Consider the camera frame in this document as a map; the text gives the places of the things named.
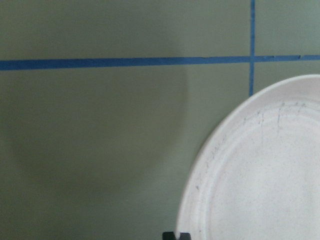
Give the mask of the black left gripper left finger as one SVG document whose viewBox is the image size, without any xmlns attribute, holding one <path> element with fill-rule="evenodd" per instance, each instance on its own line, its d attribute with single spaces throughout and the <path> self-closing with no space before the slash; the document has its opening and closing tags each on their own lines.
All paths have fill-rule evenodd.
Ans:
<svg viewBox="0 0 320 240">
<path fill-rule="evenodd" d="M 162 233 L 162 240 L 176 240 L 175 233 L 173 231 L 166 231 Z"/>
</svg>

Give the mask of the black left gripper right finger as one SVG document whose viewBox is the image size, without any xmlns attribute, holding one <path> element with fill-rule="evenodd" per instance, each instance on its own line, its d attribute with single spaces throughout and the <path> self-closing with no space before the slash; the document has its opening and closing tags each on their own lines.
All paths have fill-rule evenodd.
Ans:
<svg viewBox="0 0 320 240">
<path fill-rule="evenodd" d="M 180 240 L 192 240 L 191 234 L 188 232 L 181 232 Z"/>
</svg>

